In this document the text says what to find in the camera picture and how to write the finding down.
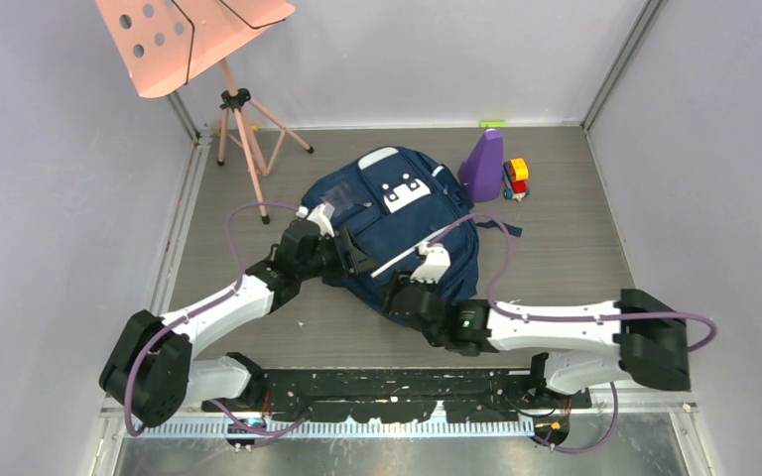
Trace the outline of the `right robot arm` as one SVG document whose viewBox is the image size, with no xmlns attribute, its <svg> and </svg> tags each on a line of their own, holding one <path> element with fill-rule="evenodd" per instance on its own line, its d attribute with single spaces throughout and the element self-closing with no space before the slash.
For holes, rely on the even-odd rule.
<svg viewBox="0 0 762 476">
<path fill-rule="evenodd" d="M 539 350 L 526 389 L 540 407 L 622 380 L 658 391 L 691 387 L 685 318 L 641 290 L 579 306 L 449 303 L 433 286 L 402 277 L 387 287 L 382 308 L 432 346 L 462 356 Z"/>
</svg>

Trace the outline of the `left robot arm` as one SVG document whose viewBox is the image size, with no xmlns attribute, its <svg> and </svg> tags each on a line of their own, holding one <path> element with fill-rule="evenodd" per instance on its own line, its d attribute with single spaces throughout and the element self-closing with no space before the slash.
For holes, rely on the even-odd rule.
<svg viewBox="0 0 762 476">
<path fill-rule="evenodd" d="M 377 263 L 342 228 L 329 234 L 315 222 L 296 219 L 270 254 L 227 288 L 188 307 L 156 316 L 143 309 L 125 323 L 98 385 L 124 407 L 133 424 L 156 427 L 181 407 L 228 399 L 243 411 L 256 409 L 263 382 L 235 358 L 195 363 L 195 357 L 228 332 L 264 317 L 295 298 L 304 281 L 350 278 Z"/>
</svg>

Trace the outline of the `navy blue backpack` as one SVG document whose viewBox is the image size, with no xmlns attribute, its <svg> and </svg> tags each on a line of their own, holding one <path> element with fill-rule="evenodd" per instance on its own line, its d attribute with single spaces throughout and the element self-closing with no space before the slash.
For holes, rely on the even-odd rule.
<svg viewBox="0 0 762 476">
<path fill-rule="evenodd" d="M 318 179 L 303 195 L 307 209 L 328 203 L 334 229 L 345 227 L 357 246 L 377 265 L 367 274 L 327 279 L 376 312 L 382 291 L 397 271 L 419 264 L 418 246 L 439 239 L 450 254 L 450 267 L 437 286 L 448 303 L 472 298 L 479 278 L 476 222 L 449 225 L 472 211 L 466 189 L 443 164 L 405 147 L 371 151 Z"/>
</svg>

